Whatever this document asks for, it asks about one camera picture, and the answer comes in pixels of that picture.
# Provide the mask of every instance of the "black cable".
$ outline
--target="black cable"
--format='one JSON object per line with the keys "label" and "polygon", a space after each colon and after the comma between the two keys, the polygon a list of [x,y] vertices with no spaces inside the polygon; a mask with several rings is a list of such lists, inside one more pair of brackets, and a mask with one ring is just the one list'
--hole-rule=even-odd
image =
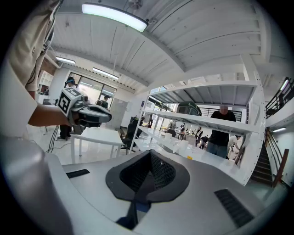
{"label": "black cable", "polygon": [[55,136],[54,136],[54,138],[53,138],[53,145],[52,145],[52,150],[51,150],[51,152],[50,152],[50,153],[52,153],[52,151],[53,151],[53,149],[54,149],[54,143],[55,143],[55,138],[56,138],[56,135],[57,135],[57,133],[58,133],[58,131],[57,131],[57,132],[55,132]]}
{"label": "black cable", "polygon": [[62,147],[60,147],[60,148],[57,148],[57,147],[55,147],[55,148],[53,148],[53,149],[62,149],[65,145],[69,145],[70,143],[67,143],[67,144],[64,144]]}
{"label": "black cable", "polygon": [[51,145],[51,148],[52,148],[52,150],[51,150],[51,152],[50,152],[50,153],[52,153],[52,151],[53,151],[53,148],[54,148],[54,143],[55,143],[55,138],[56,138],[56,135],[57,135],[57,133],[58,133],[58,128],[59,128],[59,125],[58,125],[58,126],[56,126],[56,132],[54,133],[54,136],[53,136],[53,142],[52,142],[52,145]]}
{"label": "black cable", "polygon": [[53,131],[53,134],[52,134],[51,139],[50,139],[49,147],[48,147],[48,150],[46,152],[49,152],[49,150],[50,150],[50,146],[51,146],[51,142],[52,142],[52,139],[53,139],[53,135],[55,133],[55,130],[56,130],[56,127],[55,127],[55,129]]}
{"label": "black cable", "polygon": [[57,126],[55,127],[54,132],[53,132],[53,134],[52,134],[52,136],[51,136],[51,140],[50,140],[50,143],[49,143],[49,148],[48,148],[48,150],[46,151],[46,152],[48,152],[48,153],[49,153],[49,151],[50,151],[50,149],[51,149],[51,143],[52,143],[52,140],[54,140],[54,138],[55,138],[55,136],[56,136],[56,133],[57,133],[57,131],[58,131],[58,127],[59,127],[59,125],[57,125]]}

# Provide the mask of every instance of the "staircase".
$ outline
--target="staircase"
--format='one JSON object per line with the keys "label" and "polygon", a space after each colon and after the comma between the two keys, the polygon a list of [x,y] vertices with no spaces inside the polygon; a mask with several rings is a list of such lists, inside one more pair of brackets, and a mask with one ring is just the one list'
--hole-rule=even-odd
{"label": "staircase", "polygon": [[272,187],[273,178],[271,175],[271,166],[264,142],[262,144],[262,149],[258,158],[258,162],[250,179]]}

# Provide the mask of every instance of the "light fixture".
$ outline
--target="light fixture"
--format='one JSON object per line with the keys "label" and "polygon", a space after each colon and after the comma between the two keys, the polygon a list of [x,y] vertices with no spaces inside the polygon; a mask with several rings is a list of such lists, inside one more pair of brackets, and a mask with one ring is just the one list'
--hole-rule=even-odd
{"label": "light fixture", "polygon": [[105,72],[105,71],[102,71],[102,70],[100,70],[100,69],[98,69],[98,68],[93,68],[93,70],[94,70],[95,72],[102,73],[102,74],[104,74],[104,75],[106,75],[106,76],[109,76],[109,77],[111,77],[111,78],[118,79],[117,76],[114,76],[114,75],[112,75],[112,74],[110,74],[110,73],[107,73],[107,72]]}
{"label": "light fixture", "polygon": [[284,83],[283,83],[283,85],[282,85],[282,87],[281,87],[281,89],[280,90],[284,90],[284,88],[285,88],[285,86],[288,84],[288,79],[286,80],[286,81],[284,81]]}
{"label": "light fixture", "polygon": [[82,84],[85,84],[85,85],[88,85],[88,86],[93,86],[91,84],[88,84],[88,83],[84,83],[84,82],[81,82]]}
{"label": "light fixture", "polygon": [[105,17],[121,22],[138,30],[139,32],[143,32],[148,25],[146,21],[140,19],[139,17],[136,17],[120,9],[101,4],[84,3],[82,5],[82,11],[85,14]]}
{"label": "light fixture", "polygon": [[187,84],[184,81],[179,82],[181,85],[186,86]]}
{"label": "light fixture", "polygon": [[57,59],[58,61],[64,61],[64,62],[68,62],[68,63],[75,64],[75,61],[73,61],[73,60],[69,60],[69,59],[66,59],[66,58],[62,58],[62,57],[58,57],[58,56],[56,56],[56,59]]}
{"label": "light fixture", "polygon": [[286,128],[282,127],[280,129],[277,129],[277,130],[274,130],[273,132],[279,132],[279,131],[282,131],[282,130],[285,130]]}

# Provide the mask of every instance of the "glass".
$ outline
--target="glass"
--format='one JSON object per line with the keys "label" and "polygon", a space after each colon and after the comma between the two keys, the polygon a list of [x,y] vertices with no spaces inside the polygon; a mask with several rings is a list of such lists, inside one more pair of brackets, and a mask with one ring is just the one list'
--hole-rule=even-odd
{"label": "glass", "polygon": [[109,98],[106,102],[108,103],[108,108],[110,108],[115,92],[115,88],[104,85],[99,100],[104,100],[104,96],[108,95]]}
{"label": "glass", "polygon": [[70,73],[69,77],[73,77],[74,78],[74,84],[78,85],[79,84],[79,80],[81,79],[81,75],[75,74],[75,73]]}
{"label": "glass", "polygon": [[103,84],[89,78],[82,77],[77,89],[88,96],[91,104],[95,104],[101,94]]}

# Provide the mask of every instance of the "white table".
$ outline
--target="white table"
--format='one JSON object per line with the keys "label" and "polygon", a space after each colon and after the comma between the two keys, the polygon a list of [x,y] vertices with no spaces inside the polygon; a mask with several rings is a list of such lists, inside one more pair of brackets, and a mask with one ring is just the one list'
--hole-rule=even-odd
{"label": "white table", "polygon": [[74,139],[79,139],[79,156],[82,156],[82,140],[105,145],[112,145],[110,158],[112,158],[114,146],[118,147],[116,151],[117,157],[119,155],[120,148],[123,144],[119,136],[119,133],[115,130],[109,130],[100,127],[86,128],[81,135],[71,135],[71,155],[73,164],[75,164]]}

